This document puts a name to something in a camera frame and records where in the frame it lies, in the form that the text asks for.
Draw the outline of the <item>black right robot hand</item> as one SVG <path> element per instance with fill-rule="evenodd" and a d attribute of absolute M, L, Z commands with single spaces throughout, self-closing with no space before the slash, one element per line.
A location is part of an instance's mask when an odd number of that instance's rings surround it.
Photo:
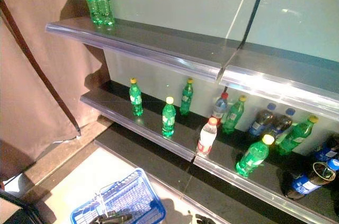
<path fill-rule="evenodd" d="M 196 214 L 195 219 L 196 219 L 197 224 L 216 224 L 216 222 L 212 220 L 211 218 L 202 216 L 200 214 Z"/>

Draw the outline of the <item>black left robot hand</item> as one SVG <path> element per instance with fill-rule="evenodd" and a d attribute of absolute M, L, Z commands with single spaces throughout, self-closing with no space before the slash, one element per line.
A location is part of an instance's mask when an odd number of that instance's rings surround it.
<path fill-rule="evenodd" d="M 119 215 L 117 213 L 109 214 L 102 214 L 100 216 L 95 217 L 91 223 L 92 224 L 111 224 L 111 223 L 124 223 L 132 219 L 132 214 L 127 213 L 123 215 Z"/>

